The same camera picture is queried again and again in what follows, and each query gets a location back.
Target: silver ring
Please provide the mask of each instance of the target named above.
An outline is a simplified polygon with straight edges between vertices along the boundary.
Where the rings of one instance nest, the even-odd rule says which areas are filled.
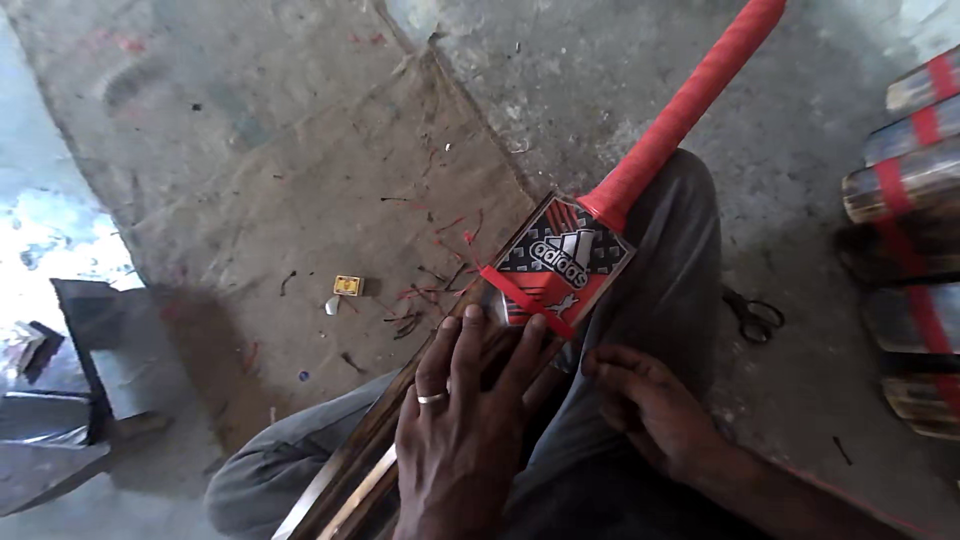
[[[421,405],[427,405],[427,404],[436,403],[440,400],[444,400],[446,399],[447,396],[449,396],[449,394],[447,394],[446,392],[442,392],[435,396],[417,396],[417,401],[420,402]]]

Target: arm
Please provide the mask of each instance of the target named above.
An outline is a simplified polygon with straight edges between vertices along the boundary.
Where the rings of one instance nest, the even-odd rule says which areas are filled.
[[[603,414],[652,465],[784,540],[907,538],[832,495],[727,442],[660,361],[620,346],[588,355]]]

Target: red tape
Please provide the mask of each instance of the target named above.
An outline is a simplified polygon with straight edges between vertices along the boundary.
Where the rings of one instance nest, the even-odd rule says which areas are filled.
[[[937,316],[930,289],[926,285],[909,285],[906,287],[906,294],[910,303],[910,314],[924,339],[926,349],[934,355],[952,355],[953,349],[940,323],[940,317]]]
[[[940,142],[940,121],[934,108],[926,107],[914,112],[910,115],[910,122],[913,123],[913,133],[917,136],[917,141],[923,146]]]
[[[944,53],[926,64],[937,101],[943,101],[960,92],[960,87],[953,80],[953,62],[948,58],[948,54]]]
[[[480,271],[480,276],[490,282],[491,285],[500,289],[500,292],[507,295],[507,298],[516,302],[527,313],[540,313],[546,317],[546,324],[550,330],[567,341],[573,339],[573,328],[570,327],[564,319],[558,317],[553,311],[544,307],[527,293],[523,292],[516,283],[511,282],[506,276],[496,271],[492,266],[484,266]]]
[[[913,204],[910,203],[900,175],[900,160],[890,158],[881,161],[874,165],[874,171],[880,183],[880,196],[890,213],[897,216],[912,210]]]
[[[937,393],[953,412],[953,416],[960,419],[960,376],[938,375],[934,384],[937,387]]]
[[[897,225],[893,216],[883,216],[874,222],[874,227],[883,238],[890,255],[900,264],[903,277],[911,278],[926,275],[926,259],[917,254],[913,242]]]

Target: hand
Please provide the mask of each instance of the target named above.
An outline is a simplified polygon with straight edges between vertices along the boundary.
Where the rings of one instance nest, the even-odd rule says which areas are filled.
[[[545,320],[530,319],[496,385],[480,391],[486,317],[447,317],[407,391],[396,428],[400,515],[395,540],[491,536],[519,467],[523,401],[538,367]],[[417,396],[449,397],[419,404]]]
[[[651,465],[694,484],[729,461],[735,447],[662,362],[621,345],[590,351],[584,375],[596,379],[601,412]]]

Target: bat handle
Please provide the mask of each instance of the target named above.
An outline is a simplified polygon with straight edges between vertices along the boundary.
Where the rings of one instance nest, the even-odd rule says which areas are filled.
[[[623,233],[627,213],[710,104],[777,26],[786,0],[750,0],[650,129],[590,193],[577,199],[597,221]]]

